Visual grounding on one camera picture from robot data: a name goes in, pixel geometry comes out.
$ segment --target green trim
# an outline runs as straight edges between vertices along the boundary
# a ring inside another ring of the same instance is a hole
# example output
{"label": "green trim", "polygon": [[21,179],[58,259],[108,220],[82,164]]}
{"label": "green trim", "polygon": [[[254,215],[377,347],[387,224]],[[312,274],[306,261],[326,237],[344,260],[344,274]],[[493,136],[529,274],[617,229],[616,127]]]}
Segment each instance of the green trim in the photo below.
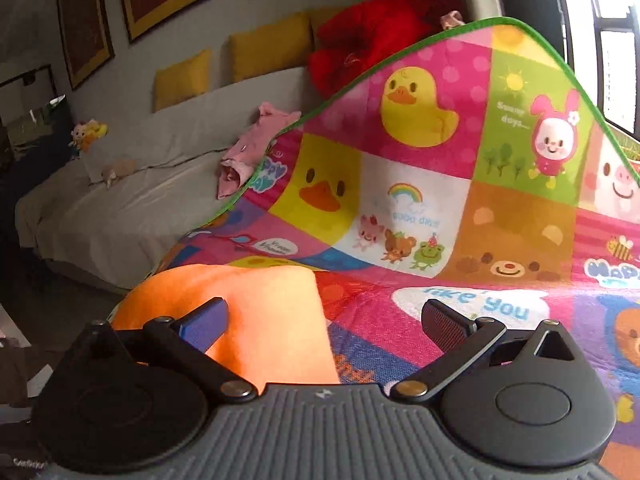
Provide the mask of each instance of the green trim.
{"label": "green trim", "polygon": [[[376,66],[374,66],[374,67],[370,68],[369,70],[367,70],[364,74],[358,76],[356,79],[354,79],[354,81],[349,83],[347,86],[345,86],[338,93],[334,94],[329,100],[325,101],[318,108],[316,108],[315,110],[309,112],[304,117],[301,117],[299,120],[297,120],[291,126],[288,126],[287,128],[284,128],[282,131],[280,131],[276,135],[275,138],[277,138],[277,137],[279,137],[279,136],[281,136],[283,134],[286,134],[287,132],[290,132],[291,130],[295,130],[301,124],[306,123],[308,120],[313,119],[314,117],[318,116],[324,110],[326,110],[329,106],[331,106],[334,102],[336,102],[343,95],[345,95],[349,90],[354,88],[354,86],[356,86],[357,84],[361,83],[365,79],[369,78],[371,75],[375,74],[376,72],[378,72],[379,70],[383,69],[384,67],[387,67],[390,64],[402,59],[403,57],[406,57],[408,54],[412,54],[412,53],[414,53],[414,52],[416,52],[418,50],[424,49],[426,46],[430,46],[430,45],[432,45],[434,43],[437,43],[437,42],[439,42],[441,40],[448,40],[449,38],[455,38],[456,36],[460,36],[462,34],[467,34],[468,32],[475,32],[476,30],[481,30],[483,28],[495,27],[495,25],[513,25],[515,27],[518,27],[518,28],[522,29],[530,37],[532,37],[534,40],[536,40],[538,42],[538,44],[544,49],[544,51],[547,54],[549,54],[549,56],[552,57],[552,59],[562,69],[564,74],[573,83],[573,85],[578,90],[578,92],[580,92],[580,96],[582,97],[582,100],[589,107],[589,110],[593,114],[593,117],[595,118],[595,120],[598,121],[598,124],[600,125],[602,131],[604,132],[604,134],[608,137],[608,139],[613,144],[613,147],[618,152],[618,155],[622,159],[623,164],[626,167],[626,170],[630,174],[635,176],[636,183],[640,187],[640,176],[636,173],[636,170],[634,170],[634,168],[631,166],[631,163],[629,163],[628,158],[625,156],[625,154],[622,151],[622,147],[620,146],[620,143],[618,142],[616,137],[613,135],[613,133],[609,129],[609,126],[607,125],[603,115],[600,113],[600,110],[598,110],[593,105],[593,103],[589,99],[587,93],[584,91],[584,88],[582,88],[582,86],[580,85],[578,80],[575,78],[574,72],[572,72],[572,70],[569,68],[567,63],[564,62],[564,59],[562,59],[560,57],[560,55],[551,46],[551,44],[545,38],[543,38],[540,35],[540,33],[538,31],[536,31],[534,28],[530,27],[526,23],[521,22],[520,20],[516,20],[515,18],[508,18],[506,16],[499,16],[497,18],[487,18],[486,20],[479,20],[478,22],[471,22],[471,23],[468,23],[467,25],[462,25],[461,27],[456,27],[456,28],[452,28],[450,30],[445,30],[443,32],[440,32],[439,34],[436,34],[434,36],[430,36],[430,37],[426,38],[425,40],[419,41],[418,43],[415,43],[412,46],[409,46],[406,49],[401,50],[397,54],[393,54],[393,56],[387,57],[384,61],[378,63]],[[218,218],[220,215],[222,215],[222,213],[225,213],[226,211],[228,211],[238,201],[238,199],[248,189],[248,187],[251,186],[251,184],[258,177],[258,174],[260,173],[260,168],[262,167],[262,164],[263,164],[263,162],[264,162],[266,157],[267,157],[267,155],[265,155],[263,157],[262,162],[260,163],[260,166],[258,166],[258,168],[254,172],[252,177],[247,181],[247,183],[245,183],[244,186],[242,186],[241,189],[239,189],[238,192],[236,192],[236,194],[232,197],[232,199],[225,205],[224,208],[222,208],[210,220],[210,222],[214,221],[216,218]]]}

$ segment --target floor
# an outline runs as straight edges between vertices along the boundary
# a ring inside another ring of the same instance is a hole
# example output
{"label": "floor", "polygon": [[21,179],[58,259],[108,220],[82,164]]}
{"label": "floor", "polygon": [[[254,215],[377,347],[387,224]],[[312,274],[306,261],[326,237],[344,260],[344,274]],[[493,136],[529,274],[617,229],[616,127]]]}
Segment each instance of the floor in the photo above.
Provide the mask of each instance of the floor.
{"label": "floor", "polygon": [[0,303],[33,345],[68,348],[88,321],[105,319],[122,300],[44,267],[34,272],[15,255],[2,256]]}

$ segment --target yellow pillow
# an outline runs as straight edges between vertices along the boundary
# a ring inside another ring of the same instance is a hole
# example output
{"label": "yellow pillow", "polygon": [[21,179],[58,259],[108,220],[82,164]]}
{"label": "yellow pillow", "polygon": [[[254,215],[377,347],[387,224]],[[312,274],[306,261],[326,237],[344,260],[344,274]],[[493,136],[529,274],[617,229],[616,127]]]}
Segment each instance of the yellow pillow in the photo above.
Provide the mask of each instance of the yellow pillow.
{"label": "yellow pillow", "polygon": [[292,14],[250,32],[229,37],[234,82],[303,66],[313,50],[309,16]]}
{"label": "yellow pillow", "polygon": [[211,50],[156,71],[154,111],[177,105],[209,91]]}
{"label": "yellow pillow", "polygon": [[309,20],[311,20],[311,29],[314,34],[314,46],[316,50],[322,46],[318,39],[318,29],[344,9],[346,9],[346,7],[321,7],[320,9],[311,9],[309,11]]}

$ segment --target window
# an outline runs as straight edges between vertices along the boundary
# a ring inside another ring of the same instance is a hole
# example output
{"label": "window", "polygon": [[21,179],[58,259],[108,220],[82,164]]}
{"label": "window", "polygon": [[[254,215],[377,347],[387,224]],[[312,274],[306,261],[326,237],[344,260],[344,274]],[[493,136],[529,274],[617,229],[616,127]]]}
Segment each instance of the window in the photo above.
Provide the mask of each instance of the window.
{"label": "window", "polygon": [[607,121],[640,139],[640,0],[560,0],[566,59]]}

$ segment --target textured gripper pad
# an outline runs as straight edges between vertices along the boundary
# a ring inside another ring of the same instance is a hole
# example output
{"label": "textured gripper pad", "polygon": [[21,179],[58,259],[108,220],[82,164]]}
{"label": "textured gripper pad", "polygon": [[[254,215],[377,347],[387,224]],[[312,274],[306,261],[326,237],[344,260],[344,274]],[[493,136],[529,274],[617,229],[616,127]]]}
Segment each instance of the textured gripper pad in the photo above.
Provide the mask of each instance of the textured gripper pad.
{"label": "textured gripper pad", "polygon": [[220,408],[199,440],[161,465],[117,476],[84,475],[54,465],[41,478],[613,479],[595,464],[551,474],[500,470],[458,449],[429,410],[393,402],[376,384],[270,385],[249,404]]}

